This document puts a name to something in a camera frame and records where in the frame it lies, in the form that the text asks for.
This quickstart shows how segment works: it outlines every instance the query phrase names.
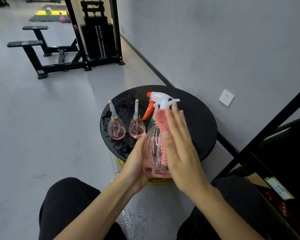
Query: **black baseboard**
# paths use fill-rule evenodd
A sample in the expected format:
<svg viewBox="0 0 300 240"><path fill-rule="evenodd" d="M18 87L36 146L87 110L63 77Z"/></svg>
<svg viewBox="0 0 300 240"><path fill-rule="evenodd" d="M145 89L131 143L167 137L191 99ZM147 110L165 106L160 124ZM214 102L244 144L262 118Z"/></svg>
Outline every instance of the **black baseboard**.
<svg viewBox="0 0 300 240"><path fill-rule="evenodd" d="M136 54L144 61L144 63L147 64L147 66L160 78L160 80L163 81L166 86L175 87L122 34L120 36L128 44L128 46L130 46L130 48L134 52L136 52ZM231 145L231 143L219 132L217 140L233 157L236 157L239 154L238 150L233 145Z"/></svg>

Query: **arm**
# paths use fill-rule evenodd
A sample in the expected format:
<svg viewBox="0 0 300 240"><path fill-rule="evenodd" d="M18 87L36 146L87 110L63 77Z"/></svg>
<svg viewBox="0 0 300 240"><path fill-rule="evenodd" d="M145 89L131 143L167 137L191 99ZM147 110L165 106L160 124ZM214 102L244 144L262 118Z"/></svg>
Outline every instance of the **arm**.
<svg viewBox="0 0 300 240"><path fill-rule="evenodd" d="M102 240L120 212L148 181L142 170L142 136L130 153L124 169L107 188L54 240Z"/></svg>
<svg viewBox="0 0 300 240"><path fill-rule="evenodd" d="M221 239L263 239L207 181L183 111L173 104L172 112L166 109L170 132L162 133L162 142L177 187L194 202Z"/></svg>

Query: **electrical outlet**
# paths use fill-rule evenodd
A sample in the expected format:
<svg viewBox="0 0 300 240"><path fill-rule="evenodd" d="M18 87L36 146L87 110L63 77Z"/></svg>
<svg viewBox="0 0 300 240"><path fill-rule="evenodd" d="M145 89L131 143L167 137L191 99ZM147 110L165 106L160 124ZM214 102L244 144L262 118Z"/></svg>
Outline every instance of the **electrical outlet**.
<svg viewBox="0 0 300 240"><path fill-rule="evenodd" d="M225 106L229 107L231 101L233 100L235 96L231 93L229 93L227 90L224 90L221 94L221 97L219 98L219 101L223 103Z"/></svg>

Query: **person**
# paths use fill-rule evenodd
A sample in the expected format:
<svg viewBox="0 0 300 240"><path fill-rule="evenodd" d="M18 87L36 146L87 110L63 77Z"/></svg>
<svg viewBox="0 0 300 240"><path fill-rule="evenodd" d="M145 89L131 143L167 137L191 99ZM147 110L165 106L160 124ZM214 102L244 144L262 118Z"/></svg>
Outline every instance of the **person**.
<svg viewBox="0 0 300 240"><path fill-rule="evenodd" d="M192 144L183 111L166 110L169 132L162 133L169 172L196 205L177 239L263 239L260 195L243 178L209 183ZM47 192L39 214L39 240L126 239L116 219L147 183L142 170L143 135L122 172L102 192L76 178L65 178Z"/></svg>

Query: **black pants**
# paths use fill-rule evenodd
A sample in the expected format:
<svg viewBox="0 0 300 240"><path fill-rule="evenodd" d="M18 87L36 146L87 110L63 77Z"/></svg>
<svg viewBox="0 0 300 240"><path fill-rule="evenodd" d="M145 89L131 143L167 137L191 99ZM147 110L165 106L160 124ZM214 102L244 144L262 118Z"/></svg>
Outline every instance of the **black pants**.
<svg viewBox="0 0 300 240"><path fill-rule="evenodd" d="M261 196L245 179L235 176L212 182L233 209L264 238L261 226ZM68 177L48 190L39 213L39 240L52 240L70 224L100 194L100 191L77 178ZM114 223L104 238L124 240L120 225ZM178 240L219 239L203 214L194 207L189 218L180 226Z"/></svg>

